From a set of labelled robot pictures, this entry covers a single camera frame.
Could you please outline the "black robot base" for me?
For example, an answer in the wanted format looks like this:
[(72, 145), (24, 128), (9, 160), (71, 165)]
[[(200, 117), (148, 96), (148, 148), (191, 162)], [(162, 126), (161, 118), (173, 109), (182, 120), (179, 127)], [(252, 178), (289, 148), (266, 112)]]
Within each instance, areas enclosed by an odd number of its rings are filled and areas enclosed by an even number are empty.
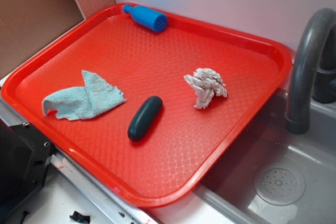
[(33, 125), (1, 121), (1, 223), (42, 190), (54, 148)]

